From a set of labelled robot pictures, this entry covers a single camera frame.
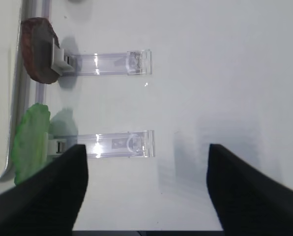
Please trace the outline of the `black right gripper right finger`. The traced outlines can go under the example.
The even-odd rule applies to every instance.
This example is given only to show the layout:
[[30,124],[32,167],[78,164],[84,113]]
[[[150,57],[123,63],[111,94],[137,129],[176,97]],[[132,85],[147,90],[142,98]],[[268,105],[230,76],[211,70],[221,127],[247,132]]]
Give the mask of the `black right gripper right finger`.
[[293,190],[211,144],[207,190],[226,236],[293,236]]

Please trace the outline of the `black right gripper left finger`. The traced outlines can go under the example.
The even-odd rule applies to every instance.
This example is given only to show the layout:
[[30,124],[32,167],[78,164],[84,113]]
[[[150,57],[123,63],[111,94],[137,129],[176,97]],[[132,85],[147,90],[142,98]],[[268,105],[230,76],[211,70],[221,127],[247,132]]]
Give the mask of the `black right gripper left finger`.
[[0,236],[70,236],[88,186],[85,145],[0,194]]

